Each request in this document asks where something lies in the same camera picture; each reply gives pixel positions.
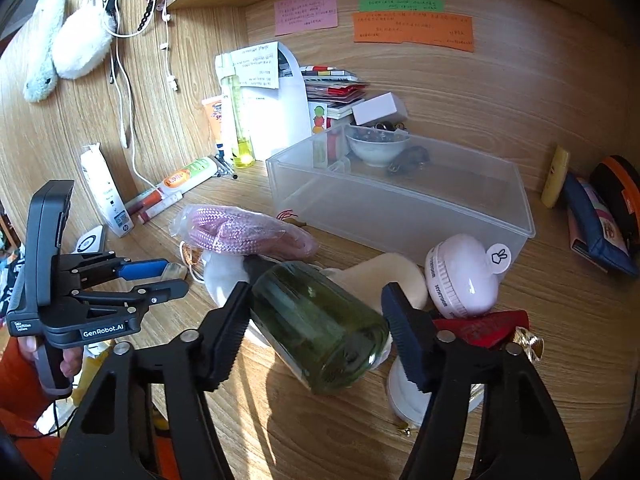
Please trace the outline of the black orange round case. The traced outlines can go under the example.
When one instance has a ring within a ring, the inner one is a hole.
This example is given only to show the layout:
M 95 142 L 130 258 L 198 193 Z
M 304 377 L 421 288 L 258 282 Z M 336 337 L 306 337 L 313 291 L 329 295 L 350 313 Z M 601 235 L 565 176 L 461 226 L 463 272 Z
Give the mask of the black orange round case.
M 612 214 L 631 258 L 639 258 L 639 173 L 626 158 L 602 159 L 589 176 L 589 183 Z

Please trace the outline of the stack of books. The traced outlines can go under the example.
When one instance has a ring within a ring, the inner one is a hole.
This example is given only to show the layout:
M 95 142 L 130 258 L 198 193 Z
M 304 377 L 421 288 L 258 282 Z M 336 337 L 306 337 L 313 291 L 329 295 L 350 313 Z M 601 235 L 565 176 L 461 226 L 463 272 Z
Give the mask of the stack of books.
M 302 66 L 300 72 L 313 134 L 354 122 L 352 109 L 366 99 L 367 81 L 349 70 L 333 66 L 307 65 Z

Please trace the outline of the red pouch gold ribbon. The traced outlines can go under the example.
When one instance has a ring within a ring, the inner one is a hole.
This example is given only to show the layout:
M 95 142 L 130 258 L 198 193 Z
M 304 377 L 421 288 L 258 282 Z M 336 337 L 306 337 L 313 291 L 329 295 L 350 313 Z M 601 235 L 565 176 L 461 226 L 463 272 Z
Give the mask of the red pouch gold ribbon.
M 532 363 L 539 362 L 544 355 L 544 340 L 530 330 L 528 313 L 524 310 L 491 312 L 476 318 L 435 318 L 434 324 L 438 330 L 449 330 L 480 348 L 514 342 Z

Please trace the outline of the green sticky note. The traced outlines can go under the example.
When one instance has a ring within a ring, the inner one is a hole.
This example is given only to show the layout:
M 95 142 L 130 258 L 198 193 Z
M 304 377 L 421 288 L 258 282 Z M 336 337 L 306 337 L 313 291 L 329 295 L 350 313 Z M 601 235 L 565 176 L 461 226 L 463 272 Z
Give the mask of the green sticky note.
M 442 0 L 359 0 L 359 12 L 424 11 L 442 12 Z

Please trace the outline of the orange toothpaste tube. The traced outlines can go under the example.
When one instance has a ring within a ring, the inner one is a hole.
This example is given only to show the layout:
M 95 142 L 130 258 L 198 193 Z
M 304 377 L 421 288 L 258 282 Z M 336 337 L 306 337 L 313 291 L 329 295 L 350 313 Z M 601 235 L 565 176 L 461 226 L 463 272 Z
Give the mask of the orange toothpaste tube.
M 202 107 L 206 115 L 209 130 L 212 134 L 216 152 L 224 149 L 222 142 L 222 96 L 211 96 L 202 101 Z

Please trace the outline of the yellow green spray bottle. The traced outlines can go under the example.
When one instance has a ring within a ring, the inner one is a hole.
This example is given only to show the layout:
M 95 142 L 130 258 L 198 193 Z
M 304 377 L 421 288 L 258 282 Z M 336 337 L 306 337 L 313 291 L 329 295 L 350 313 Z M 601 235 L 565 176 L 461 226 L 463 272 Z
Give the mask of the yellow green spray bottle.
M 218 56 L 216 70 L 222 90 L 222 130 L 224 142 L 236 169 L 254 165 L 252 142 L 245 134 L 241 117 L 241 86 L 230 53 Z

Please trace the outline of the orange label cream tube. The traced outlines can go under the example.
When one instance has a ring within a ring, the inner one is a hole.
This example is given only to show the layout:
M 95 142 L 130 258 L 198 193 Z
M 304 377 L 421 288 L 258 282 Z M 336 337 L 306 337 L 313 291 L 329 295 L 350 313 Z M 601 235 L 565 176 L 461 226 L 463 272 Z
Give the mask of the orange label cream tube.
M 128 214 L 150 208 L 175 193 L 185 193 L 209 178 L 215 177 L 218 165 L 215 159 L 204 156 L 166 177 L 151 191 L 145 191 L 125 204 Z

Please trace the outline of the white hp box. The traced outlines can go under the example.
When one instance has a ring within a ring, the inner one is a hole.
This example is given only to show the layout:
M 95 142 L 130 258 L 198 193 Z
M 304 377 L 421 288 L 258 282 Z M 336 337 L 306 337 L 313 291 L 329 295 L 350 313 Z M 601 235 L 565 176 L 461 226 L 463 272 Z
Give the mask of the white hp box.
M 80 166 L 104 223 L 117 237 L 128 235 L 134 224 L 116 188 L 99 143 L 85 147 L 80 155 Z

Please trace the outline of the pink sticky note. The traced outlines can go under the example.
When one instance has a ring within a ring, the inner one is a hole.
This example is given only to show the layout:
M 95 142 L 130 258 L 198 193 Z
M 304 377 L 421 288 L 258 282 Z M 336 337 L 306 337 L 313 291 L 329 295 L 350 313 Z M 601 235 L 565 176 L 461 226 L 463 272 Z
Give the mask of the pink sticky note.
M 278 0 L 273 10 L 276 36 L 338 25 L 337 0 Z

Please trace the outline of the orange sticky note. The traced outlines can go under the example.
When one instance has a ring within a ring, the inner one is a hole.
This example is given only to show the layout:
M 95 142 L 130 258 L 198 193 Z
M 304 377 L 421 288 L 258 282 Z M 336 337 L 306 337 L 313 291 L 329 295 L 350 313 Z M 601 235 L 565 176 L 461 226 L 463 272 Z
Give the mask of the orange sticky note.
M 369 44 L 426 44 L 473 52 L 470 16 L 426 11 L 371 11 L 352 14 L 354 41 Z

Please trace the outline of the blue patchwork pouch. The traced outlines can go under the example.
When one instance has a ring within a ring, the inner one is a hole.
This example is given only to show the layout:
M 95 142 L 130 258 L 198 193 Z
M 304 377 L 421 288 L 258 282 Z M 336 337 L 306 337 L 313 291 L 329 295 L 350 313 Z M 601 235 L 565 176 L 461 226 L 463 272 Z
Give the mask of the blue patchwork pouch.
M 574 174 L 567 174 L 563 193 L 586 244 L 588 256 L 601 266 L 636 278 L 638 266 L 629 255 L 614 217 L 591 184 Z

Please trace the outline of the small white box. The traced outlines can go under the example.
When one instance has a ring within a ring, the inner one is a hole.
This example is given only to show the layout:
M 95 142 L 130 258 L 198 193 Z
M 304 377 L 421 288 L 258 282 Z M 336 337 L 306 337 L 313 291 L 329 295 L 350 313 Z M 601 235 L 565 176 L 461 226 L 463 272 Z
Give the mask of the small white box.
M 405 104 L 392 92 L 359 102 L 352 107 L 355 124 L 365 126 L 376 122 L 403 122 L 408 118 Z

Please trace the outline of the green glass jar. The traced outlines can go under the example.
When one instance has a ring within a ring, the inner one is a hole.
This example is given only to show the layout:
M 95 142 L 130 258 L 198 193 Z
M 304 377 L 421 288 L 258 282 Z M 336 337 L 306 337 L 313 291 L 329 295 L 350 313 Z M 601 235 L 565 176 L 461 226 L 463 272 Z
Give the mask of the green glass jar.
M 314 394 L 350 387 L 390 354 L 381 313 L 303 261 L 247 256 L 252 321 L 296 378 Z

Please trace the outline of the clear plastic storage bin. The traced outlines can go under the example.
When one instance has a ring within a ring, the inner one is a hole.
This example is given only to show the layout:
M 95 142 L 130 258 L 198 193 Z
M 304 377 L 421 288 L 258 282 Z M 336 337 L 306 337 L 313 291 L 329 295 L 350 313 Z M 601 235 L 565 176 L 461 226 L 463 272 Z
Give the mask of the clear plastic storage bin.
M 266 161 L 280 219 L 423 264 L 446 238 L 469 234 L 518 255 L 536 228 L 518 166 L 484 152 L 414 136 L 388 166 L 366 165 L 341 125 Z

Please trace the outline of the white ceramic bowl of trinkets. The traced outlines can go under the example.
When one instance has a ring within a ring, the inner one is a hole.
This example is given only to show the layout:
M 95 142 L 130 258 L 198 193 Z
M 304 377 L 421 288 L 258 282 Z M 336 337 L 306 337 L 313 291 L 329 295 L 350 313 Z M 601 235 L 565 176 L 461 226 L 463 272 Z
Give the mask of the white ceramic bowl of trinkets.
M 383 130 L 345 126 L 344 136 L 350 150 L 371 167 L 388 166 L 405 148 L 410 136 L 404 130 Z

